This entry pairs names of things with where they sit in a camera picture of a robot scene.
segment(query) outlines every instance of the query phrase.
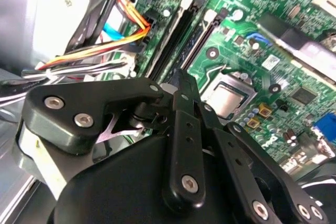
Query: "wire bundle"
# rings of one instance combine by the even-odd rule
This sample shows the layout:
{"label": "wire bundle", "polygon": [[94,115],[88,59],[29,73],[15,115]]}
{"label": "wire bundle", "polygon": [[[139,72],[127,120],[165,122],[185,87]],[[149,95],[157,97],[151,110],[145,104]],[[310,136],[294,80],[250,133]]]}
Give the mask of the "wire bundle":
{"label": "wire bundle", "polygon": [[142,50],[141,46],[134,42],[146,36],[150,30],[150,24],[128,0],[117,0],[116,5],[120,7],[123,15],[139,26],[134,34],[127,37],[121,35],[120,39],[115,41],[81,46],[62,56],[55,57],[37,70],[24,70],[22,72],[23,80],[0,82],[0,107],[23,100],[26,93],[36,86],[57,84],[69,76],[111,72],[113,69],[125,66],[127,63],[121,60],[102,61],[98,64],[81,63],[88,58],[102,56],[110,52],[139,53]]}

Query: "silver screw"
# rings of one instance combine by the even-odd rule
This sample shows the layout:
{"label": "silver screw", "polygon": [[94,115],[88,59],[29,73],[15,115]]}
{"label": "silver screw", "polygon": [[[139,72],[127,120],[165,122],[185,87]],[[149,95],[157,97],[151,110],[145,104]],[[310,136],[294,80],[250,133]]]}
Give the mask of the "silver screw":
{"label": "silver screw", "polygon": [[185,100],[189,100],[189,98],[185,95],[185,94],[181,94],[181,96],[183,97],[183,99],[185,99]]}
{"label": "silver screw", "polygon": [[93,126],[93,118],[85,113],[80,113],[75,116],[75,123],[82,128]]}
{"label": "silver screw", "polygon": [[263,220],[268,219],[268,211],[266,207],[260,203],[259,201],[255,200],[252,202],[252,206],[256,214]]}
{"label": "silver screw", "polygon": [[302,216],[306,217],[308,220],[310,220],[310,214],[308,210],[303,205],[298,205],[299,211],[302,214]]}
{"label": "silver screw", "polygon": [[323,220],[323,216],[322,216],[322,214],[320,213],[320,211],[319,211],[316,207],[314,207],[314,206],[310,206],[310,208],[311,208],[311,210],[313,211],[313,214],[314,214],[317,218],[319,218],[320,220]]}
{"label": "silver screw", "polygon": [[159,89],[156,87],[156,86],[154,86],[154,85],[150,85],[149,86],[152,90],[154,90],[154,91],[158,91]]}
{"label": "silver screw", "polygon": [[242,130],[241,130],[241,129],[239,128],[239,126],[236,125],[236,124],[233,125],[233,128],[234,128],[235,131],[237,131],[237,132],[242,132]]}
{"label": "silver screw", "polygon": [[208,105],[208,104],[204,104],[204,108],[207,110],[207,111],[211,111],[212,110],[212,108],[211,108],[211,106],[210,105]]}
{"label": "silver screw", "polygon": [[44,100],[44,104],[47,108],[52,110],[59,110],[64,107],[64,102],[58,97],[47,97]]}
{"label": "silver screw", "polygon": [[189,193],[195,194],[198,191],[198,183],[192,176],[184,175],[182,185]]}

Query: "black plastic bracket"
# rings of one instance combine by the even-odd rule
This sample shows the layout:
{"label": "black plastic bracket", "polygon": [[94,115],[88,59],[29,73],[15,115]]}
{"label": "black plastic bracket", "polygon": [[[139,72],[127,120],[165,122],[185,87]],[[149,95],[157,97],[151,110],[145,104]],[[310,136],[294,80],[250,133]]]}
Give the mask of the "black plastic bracket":
{"label": "black plastic bracket", "polygon": [[283,223],[329,223],[315,201],[242,127],[237,123],[228,123],[225,130],[237,138],[239,146],[254,161],[252,172],[255,177],[267,182],[274,211]]}
{"label": "black plastic bracket", "polygon": [[[27,94],[22,118],[31,132],[61,150],[87,154],[106,126],[105,116],[132,111],[141,102],[155,103],[163,96],[158,84],[147,78],[41,86]],[[58,110],[46,107],[47,97],[62,99],[64,107]],[[80,113],[90,115],[93,126],[76,125],[74,117]]]}

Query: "mounting hole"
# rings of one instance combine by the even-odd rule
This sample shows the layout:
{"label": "mounting hole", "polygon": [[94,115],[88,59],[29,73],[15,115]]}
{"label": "mounting hole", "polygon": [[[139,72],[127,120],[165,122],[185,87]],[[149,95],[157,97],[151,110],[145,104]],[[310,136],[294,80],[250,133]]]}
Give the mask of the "mounting hole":
{"label": "mounting hole", "polygon": [[158,123],[165,123],[165,122],[167,121],[167,117],[164,116],[164,115],[160,115],[160,116],[156,119],[156,121],[157,121]]}
{"label": "mounting hole", "polygon": [[236,159],[236,163],[237,163],[238,165],[243,165],[239,159]]}
{"label": "mounting hole", "polygon": [[191,137],[187,137],[186,140],[187,140],[188,143],[193,143],[194,142],[194,140]]}

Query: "white label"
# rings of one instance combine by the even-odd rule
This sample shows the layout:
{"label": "white label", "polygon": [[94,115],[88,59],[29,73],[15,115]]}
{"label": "white label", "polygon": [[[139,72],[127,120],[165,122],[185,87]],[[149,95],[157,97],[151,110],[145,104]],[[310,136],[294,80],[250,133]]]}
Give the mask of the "white label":
{"label": "white label", "polygon": [[278,63],[280,59],[274,55],[270,55],[267,59],[261,64],[268,71],[272,70]]}

